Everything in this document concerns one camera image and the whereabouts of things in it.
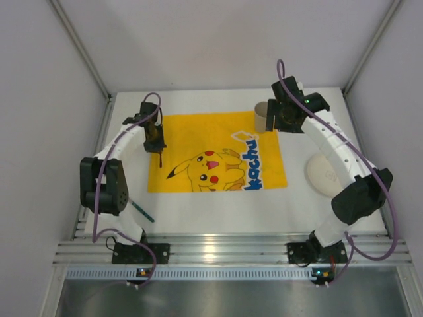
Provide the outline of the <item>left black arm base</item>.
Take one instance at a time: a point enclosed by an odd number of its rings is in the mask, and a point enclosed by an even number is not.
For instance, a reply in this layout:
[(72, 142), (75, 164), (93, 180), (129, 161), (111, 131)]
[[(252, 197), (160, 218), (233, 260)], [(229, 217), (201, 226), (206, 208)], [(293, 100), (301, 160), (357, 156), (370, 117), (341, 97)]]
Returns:
[[(168, 264), (171, 245), (167, 243), (150, 243), (147, 245), (154, 253), (157, 264)], [(113, 264), (153, 264), (152, 255), (141, 246), (117, 243), (112, 255)]]

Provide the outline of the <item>green handled silver spoon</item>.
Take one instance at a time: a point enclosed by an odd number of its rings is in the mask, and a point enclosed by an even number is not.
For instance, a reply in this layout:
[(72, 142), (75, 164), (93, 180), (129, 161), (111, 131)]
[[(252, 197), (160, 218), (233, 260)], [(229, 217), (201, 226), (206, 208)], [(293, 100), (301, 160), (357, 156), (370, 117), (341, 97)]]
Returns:
[(138, 211), (140, 212), (150, 223), (154, 223), (155, 220), (154, 218), (147, 213), (143, 208), (141, 208), (136, 202), (134, 202), (133, 200), (130, 201), (131, 205)]

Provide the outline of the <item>yellow Pikachu placemat cloth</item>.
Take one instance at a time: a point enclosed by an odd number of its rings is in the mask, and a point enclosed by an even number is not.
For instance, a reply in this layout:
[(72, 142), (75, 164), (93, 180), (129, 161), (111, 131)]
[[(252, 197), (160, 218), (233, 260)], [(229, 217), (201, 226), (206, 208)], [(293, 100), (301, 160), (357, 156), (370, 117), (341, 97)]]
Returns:
[(152, 155), (150, 193), (288, 186), (278, 136), (257, 133), (252, 111), (165, 116), (163, 130), (163, 167), (159, 155)]

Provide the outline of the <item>cream bear plate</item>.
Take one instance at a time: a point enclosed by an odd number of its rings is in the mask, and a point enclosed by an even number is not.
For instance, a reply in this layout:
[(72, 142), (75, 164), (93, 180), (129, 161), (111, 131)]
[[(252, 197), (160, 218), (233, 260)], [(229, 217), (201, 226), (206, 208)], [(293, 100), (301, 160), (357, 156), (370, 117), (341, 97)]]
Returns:
[(334, 198), (342, 191), (334, 168), (323, 154), (314, 154), (308, 160), (305, 172), (310, 185), (320, 194)]

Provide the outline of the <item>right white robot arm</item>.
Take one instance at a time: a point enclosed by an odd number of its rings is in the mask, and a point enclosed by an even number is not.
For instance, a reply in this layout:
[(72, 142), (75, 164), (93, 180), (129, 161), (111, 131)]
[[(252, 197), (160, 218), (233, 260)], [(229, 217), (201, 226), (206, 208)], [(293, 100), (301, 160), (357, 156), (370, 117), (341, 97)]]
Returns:
[(323, 248), (332, 246), (357, 221), (383, 207), (393, 175), (387, 168), (376, 168), (351, 144), (319, 93), (305, 95), (293, 76), (273, 83), (272, 91), (266, 130), (306, 134), (334, 168), (342, 186), (331, 200), (331, 214), (312, 233)]

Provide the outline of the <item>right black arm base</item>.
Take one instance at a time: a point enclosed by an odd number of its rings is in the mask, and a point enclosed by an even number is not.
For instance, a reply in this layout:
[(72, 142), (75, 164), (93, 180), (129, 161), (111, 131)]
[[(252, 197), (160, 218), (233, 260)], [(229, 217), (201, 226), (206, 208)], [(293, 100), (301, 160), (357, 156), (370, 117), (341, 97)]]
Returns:
[(299, 267), (310, 264), (345, 264), (347, 262), (346, 248), (342, 241), (327, 247), (321, 246), (312, 231), (304, 242), (289, 242), (286, 244), (288, 262)]

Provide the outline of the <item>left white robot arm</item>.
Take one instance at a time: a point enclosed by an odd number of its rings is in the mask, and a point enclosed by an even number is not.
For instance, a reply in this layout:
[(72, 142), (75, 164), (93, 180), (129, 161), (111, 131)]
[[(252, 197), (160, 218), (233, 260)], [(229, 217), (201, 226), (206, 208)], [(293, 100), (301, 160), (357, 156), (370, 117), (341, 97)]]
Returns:
[(126, 213), (130, 198), (124, 164), (140, 148), (161, 155), (165, 145), (160, 104), (143, 101), (135, 115), (126, 118), (118, 134), (93, 157), (79, 165), (80, 202), (93, 215), (93, 240), (105, 233), (122, 243), (141, 243), (144, 229)]

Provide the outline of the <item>beige cup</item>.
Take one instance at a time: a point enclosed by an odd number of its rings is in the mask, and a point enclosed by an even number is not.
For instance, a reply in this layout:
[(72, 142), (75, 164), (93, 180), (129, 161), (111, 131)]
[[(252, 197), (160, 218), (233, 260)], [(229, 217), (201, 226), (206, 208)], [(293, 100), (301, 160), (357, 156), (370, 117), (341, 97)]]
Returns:
[(267, 110), (267, 102), (259, 102), (254, 107), (254, 128), (257, 133), (266, 132)]

